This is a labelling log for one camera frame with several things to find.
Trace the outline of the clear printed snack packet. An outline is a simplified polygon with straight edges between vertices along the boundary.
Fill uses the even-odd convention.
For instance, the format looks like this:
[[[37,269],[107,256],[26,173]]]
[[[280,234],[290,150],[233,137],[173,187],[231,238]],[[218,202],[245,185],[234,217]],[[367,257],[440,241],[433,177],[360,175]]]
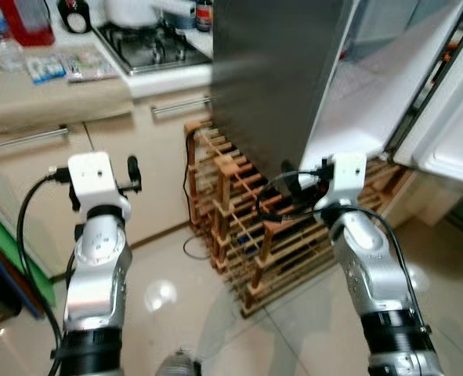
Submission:
[[[113,68],[99,52],[75,52],[60,57],[65,78],[69,82],[88,82],[119,78],[119,71]]]

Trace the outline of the stainless steel fridge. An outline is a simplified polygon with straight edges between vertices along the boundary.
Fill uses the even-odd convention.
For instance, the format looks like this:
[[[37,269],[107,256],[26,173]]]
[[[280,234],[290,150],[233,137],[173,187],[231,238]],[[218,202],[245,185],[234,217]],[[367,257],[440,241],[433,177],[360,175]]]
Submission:
[[[463,0],[220,0],[212,117],[263,175],[386,153],[463,40]]]

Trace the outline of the white fridge door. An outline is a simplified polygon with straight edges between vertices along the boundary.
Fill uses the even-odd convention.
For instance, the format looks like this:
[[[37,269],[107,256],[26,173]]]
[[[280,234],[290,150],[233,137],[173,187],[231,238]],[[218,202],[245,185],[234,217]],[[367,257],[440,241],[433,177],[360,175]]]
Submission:
[[[463,183],[463,40],[392,161]]]

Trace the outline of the beige kitchen cabinet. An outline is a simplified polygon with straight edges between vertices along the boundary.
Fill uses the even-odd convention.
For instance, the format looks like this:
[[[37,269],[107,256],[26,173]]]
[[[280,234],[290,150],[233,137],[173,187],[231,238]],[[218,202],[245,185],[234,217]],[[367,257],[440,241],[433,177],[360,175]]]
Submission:
[[[208,107],[198,105],[182,111],[153,116],[151,105],[170,105],[210,96],[206,86],[159,94],[136,100],[127,114],[88,121],[69,123],[69,135],[48,137],[0,148],[0,212],[15,225],[20,203],[27,191],[52,166],[63,166],[74,154],[106,151],[114,175],[127,182],[127,158],[138,158],[143,175],[143,190],[132,193],[128,200],[133,215],[126,226],[128,242],[137,244],[188,221],[183,196],[185,136],[184,126],[191,121],[209,118]],[[42,126],[20,132],[0,132],[0,142],[19,139],[59,128]]]

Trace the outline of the wooden wine rack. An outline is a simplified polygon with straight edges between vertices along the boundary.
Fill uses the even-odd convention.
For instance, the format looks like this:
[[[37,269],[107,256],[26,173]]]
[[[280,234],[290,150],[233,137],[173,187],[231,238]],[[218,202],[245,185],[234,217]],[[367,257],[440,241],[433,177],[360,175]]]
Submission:
[[[254,211],[266,178],[210,121],[184,126],[190,222],[211,266],[251,316],[333,261],[316,219],[263,222]]]

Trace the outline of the beige counter mat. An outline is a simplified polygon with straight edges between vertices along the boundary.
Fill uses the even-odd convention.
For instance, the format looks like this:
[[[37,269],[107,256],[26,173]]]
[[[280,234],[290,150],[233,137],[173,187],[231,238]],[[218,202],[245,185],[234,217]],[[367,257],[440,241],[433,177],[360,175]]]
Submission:
[[[34,128],[127,114],[133,97],[121,79],[34,85],[26,71],[0,68],[0,129]]]

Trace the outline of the steel gas hob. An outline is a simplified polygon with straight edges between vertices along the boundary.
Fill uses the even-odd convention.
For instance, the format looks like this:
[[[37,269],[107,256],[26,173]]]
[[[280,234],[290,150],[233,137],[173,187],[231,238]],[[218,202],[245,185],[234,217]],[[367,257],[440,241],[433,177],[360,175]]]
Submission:
[[[195,47],[186,32],[166,23],[148,27],[121,27],[103,23],[92,29],[106,50],[128,75],[210,64],[211,58]]]

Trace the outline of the green bin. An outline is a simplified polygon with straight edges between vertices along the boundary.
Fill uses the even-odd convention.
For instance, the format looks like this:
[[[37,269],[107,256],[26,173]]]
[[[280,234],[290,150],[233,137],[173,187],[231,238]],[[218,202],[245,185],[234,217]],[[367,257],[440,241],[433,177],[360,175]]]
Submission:
[[[0,222],[0,251],[9,261],[15,266],[17,271],[23,272],[21,269],[21,261],[19,255],[19,247],[17,247],[17,243],[15,237],[10,235],[8,229],[2,225]],[[52,308],[56,308],[56,295],[55,289],[53,289],[53,283],[51,280],[45,275],[44,272],[38,265],[35,264],[35,260],[26,253],[28,265],[31,268],[31,272],[33,272],[33,277],[35,279],[35,283],[40,288],[42,296],[46,298],[48,304]]]

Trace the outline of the blue snack packet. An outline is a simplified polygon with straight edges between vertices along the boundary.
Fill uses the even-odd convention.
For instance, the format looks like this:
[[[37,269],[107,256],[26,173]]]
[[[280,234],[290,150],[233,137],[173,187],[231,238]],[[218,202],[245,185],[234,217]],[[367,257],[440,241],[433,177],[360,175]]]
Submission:
[[[34,85],[67,75],[65,66],[56,56],[27,57],[26,68]]]

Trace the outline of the blue bin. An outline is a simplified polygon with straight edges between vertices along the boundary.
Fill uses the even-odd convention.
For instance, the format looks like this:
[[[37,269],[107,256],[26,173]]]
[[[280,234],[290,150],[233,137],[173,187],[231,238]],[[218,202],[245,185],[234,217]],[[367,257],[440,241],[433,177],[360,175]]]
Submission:
[[[8,294],[19,301],[20,307],[26,308],[35,319],[45,318],[44,310],[42,310],[41,305],[38,304],[33,291],[31,291],[27,283],[24,282],[24,279],[17,275],[15,269],[10,266],[8,260],[6,260],[1,253],[0,278],[5,284],[5,289],[8,291]]]

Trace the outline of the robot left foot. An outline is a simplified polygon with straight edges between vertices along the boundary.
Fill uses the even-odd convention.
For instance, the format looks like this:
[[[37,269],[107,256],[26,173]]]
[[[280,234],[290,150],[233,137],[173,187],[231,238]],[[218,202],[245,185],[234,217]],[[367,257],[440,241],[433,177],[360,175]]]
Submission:
[[[154,376],[202,376],[201,362],[186,350],[176,350],[160,362]]]

